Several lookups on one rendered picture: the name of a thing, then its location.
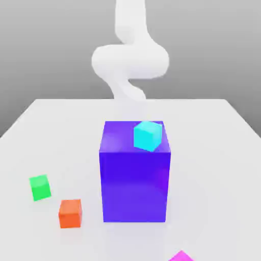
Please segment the small magenta cube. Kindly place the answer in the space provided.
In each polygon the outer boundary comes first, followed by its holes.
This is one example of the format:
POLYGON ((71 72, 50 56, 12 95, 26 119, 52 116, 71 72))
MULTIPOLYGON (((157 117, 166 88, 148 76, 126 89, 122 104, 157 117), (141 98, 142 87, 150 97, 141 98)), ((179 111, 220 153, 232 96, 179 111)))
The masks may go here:
POLYGON ((175 256, 170 258, 168 261, 194 261, 189 255, 184 251, 179 251, 175 256))

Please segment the small orange cube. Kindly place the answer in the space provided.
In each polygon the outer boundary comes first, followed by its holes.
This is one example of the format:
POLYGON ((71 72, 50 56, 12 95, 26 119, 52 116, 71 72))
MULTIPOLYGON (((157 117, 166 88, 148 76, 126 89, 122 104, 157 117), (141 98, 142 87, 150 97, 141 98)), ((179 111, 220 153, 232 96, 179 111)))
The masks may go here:
POLYGON ((78 228, 82 223, 80 199, 62 200, 59 208, 60 228, 78 228))

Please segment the small green cube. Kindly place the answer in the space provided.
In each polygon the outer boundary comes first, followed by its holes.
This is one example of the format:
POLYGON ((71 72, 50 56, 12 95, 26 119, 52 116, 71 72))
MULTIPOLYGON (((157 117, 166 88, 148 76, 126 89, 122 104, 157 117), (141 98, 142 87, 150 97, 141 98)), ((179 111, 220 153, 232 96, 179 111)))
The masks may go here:
POLYGON ((34 201, 45 199, 51 196, 47 175, 30 177, 29 181, 34 201))

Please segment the large purple box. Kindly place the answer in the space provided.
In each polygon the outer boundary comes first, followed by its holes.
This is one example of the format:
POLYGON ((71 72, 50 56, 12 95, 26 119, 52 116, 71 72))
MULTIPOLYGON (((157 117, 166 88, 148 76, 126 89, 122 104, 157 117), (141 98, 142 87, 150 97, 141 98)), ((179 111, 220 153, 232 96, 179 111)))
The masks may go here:
POLYGON ((104 222, 165 222, 171 149, 134 147, 137 121, 106 121, 99 149, 104 222))

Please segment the small cyan cube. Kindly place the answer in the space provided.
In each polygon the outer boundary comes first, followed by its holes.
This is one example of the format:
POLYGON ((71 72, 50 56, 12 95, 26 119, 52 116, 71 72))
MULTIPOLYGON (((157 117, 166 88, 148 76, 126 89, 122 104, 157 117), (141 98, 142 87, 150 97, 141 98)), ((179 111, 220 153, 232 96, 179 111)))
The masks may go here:
POLYGON ((134 127, 134 147, 153 152, 162 142, 163 125, 142 121, 134 127))

